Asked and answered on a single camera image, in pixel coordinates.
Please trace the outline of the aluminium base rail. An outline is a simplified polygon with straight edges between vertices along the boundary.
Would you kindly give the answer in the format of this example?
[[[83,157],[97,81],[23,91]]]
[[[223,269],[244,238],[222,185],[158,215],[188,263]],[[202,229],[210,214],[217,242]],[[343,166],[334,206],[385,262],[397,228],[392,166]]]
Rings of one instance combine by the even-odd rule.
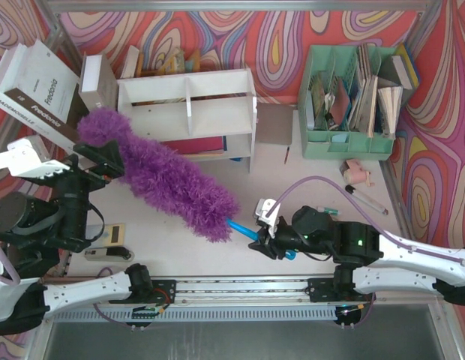
[[[363,317],[375,295],[341,300],[326,294],[329,280],[213,279],[162,280],[165,289],[151,304],[110,304],[76,307],[56,314],[56,323],[113,322],[146,328],[152,323],[309,321]]]

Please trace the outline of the small yellow book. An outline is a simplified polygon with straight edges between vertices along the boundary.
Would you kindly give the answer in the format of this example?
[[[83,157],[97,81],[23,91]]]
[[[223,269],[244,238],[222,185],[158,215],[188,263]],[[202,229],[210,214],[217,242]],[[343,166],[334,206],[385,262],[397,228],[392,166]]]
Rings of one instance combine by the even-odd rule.
[[[125,243],[125,224],[106,225],[102,239],[105,247],[122,246]]]

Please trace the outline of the white marker pen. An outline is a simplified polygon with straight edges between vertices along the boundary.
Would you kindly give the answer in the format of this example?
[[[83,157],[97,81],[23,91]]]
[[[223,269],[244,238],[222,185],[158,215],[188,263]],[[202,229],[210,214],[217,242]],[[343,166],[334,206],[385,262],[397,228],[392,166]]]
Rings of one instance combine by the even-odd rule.
[[[345,187],[345,191],[352,195],[353,197],[355,197],[357,200],[359,200],[360,202],[370,206],[372,209],[376,210],[377,212],[383,214],[383,215],[388,215],[389,214],[389,210],[383,206],[382,204],[380,204],[379,202],[377,202],[375,199],[373,199],[372,197],[368,196],[366,193],[363,193],[361,192],[360,190],[356,189],[355,187],[353,187],[352,185],[348,184],[346,187]]]

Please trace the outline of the books behind shelf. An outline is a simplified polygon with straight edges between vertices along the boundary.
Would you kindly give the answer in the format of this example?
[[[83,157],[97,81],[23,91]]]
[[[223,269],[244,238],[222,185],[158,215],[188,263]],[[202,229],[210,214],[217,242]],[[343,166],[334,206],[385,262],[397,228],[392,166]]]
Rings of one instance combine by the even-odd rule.
[[[184,74],[200,71],[200,51],[195,49],[189,57],[185,57],[185,52],[176,47],[160,67],[145,70],[143,63],[145,56],[135,46],[129,46],[123,64],[118,71],[120,79],[130,79],[135,77],[152,77],[170,74]]]

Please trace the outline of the white Mademoiselle book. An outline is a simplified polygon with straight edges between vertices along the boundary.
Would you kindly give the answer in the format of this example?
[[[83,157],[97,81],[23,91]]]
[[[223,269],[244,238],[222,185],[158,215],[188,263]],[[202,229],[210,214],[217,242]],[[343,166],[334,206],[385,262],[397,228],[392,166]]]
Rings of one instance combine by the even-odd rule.
[[[47,126],[17,99],[20,75],[26,64],[28,49],[26,45],[20,43],[7,49],[0,60],[0,109],[41,136],[47,137],[49,135]]]

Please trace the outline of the grey notebook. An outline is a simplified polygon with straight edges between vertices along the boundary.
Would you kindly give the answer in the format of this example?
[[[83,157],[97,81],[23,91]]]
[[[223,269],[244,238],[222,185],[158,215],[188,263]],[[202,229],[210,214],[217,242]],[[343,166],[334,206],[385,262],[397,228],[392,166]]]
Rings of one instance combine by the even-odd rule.
[[[257,104],[256,142],[290,146],[293,135],[293,108],[273,103]]]

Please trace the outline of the brown pencil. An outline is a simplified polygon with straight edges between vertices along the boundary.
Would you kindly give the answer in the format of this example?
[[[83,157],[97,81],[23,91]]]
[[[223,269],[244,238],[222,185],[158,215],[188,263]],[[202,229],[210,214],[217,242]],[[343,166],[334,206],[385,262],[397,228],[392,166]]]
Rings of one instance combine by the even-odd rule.
[[[287,146],[287,148],[286,148],[286,154],[285,154],[284,161],[283,161],[284,164],[286,164],[287,161],[288,161],[289,153],[290,153],[290,146]]]

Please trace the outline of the taupe Lonely City book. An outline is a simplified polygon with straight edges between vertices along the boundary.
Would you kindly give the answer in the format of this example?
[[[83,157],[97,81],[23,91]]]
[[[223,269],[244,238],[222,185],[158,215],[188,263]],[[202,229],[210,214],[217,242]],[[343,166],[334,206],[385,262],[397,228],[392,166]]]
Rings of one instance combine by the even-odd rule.
[[[79,96],[89,111],[116,110],[119,86],[104,54],[87,55],[82,65]]]

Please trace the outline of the brown Fredonia book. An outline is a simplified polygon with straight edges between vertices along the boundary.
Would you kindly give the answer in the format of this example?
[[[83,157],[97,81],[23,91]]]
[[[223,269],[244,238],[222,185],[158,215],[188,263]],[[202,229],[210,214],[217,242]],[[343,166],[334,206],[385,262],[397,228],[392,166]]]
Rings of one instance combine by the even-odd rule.
[[[66,149],[79,142],[77,124],[88,113],[79,87],[80,78],[40,40],[28,46],[17,99]]]

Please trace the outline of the purple fluffy duster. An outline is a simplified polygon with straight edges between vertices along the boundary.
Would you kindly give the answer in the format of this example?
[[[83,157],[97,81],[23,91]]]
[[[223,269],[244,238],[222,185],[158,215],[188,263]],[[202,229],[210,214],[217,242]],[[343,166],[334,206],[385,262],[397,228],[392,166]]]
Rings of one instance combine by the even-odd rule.
[[[129,118],[111,109],[96,109],[77,125],[79,139],[101,147],[118,143],[124,163],[121,181],[133,195],[156,209],[179,216],[199,237],[210,242],[230,240],[228,221],[239,213],[236,198],[215,178],[171,148],[136,135]]]

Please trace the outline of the green white glue stick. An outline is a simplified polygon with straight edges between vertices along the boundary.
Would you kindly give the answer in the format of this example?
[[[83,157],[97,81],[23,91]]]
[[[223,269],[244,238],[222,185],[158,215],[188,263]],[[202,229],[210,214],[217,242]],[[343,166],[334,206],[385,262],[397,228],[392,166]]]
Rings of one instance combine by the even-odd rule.
[[[329,208],[329,207],[322,207],[322,206],[317,206],[316,207],[318,212],[322,212],[328,215],[333,215],[333,216],[338,216],[341,214],[341,212],[337,209],[334,208]]]

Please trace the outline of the green file organizer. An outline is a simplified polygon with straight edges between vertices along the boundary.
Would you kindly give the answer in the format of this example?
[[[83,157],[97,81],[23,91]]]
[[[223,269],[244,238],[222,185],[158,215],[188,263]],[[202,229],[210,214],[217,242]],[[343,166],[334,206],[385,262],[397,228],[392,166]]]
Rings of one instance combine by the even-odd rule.
[[[298,94],[307,159],[385,161],[392,154],[403,85],[379,76],[391,47],[312,45]]]

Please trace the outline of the pink pig figurine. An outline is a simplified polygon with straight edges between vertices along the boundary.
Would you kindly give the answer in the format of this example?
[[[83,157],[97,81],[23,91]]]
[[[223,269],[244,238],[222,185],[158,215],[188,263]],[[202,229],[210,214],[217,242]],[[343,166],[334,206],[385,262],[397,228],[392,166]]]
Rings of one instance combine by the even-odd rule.
[[[371,172],[366,170],[359,160],[345,160],[340,165],[340,174],[348,185],[366,184],[368,187],[374,186]]]

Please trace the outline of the white black stapler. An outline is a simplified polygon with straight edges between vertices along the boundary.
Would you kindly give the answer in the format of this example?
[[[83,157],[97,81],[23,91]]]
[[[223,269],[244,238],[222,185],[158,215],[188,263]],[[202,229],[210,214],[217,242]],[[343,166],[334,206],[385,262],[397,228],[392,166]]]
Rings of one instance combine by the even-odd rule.
[[[87,249],[85,259],[96,262],[129,263],[134,259],[134,253],[126,247],[99,247]]]

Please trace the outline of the grey book in organizer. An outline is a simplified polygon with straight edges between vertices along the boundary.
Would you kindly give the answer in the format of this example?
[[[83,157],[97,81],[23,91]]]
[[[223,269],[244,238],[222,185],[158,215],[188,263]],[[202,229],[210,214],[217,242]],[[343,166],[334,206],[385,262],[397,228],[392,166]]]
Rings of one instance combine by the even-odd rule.
[[[379,76],[396,82],[407,90],[416,90],[420,84],[418,69],[404,43],[400,43],[392,54],[382,60]]]

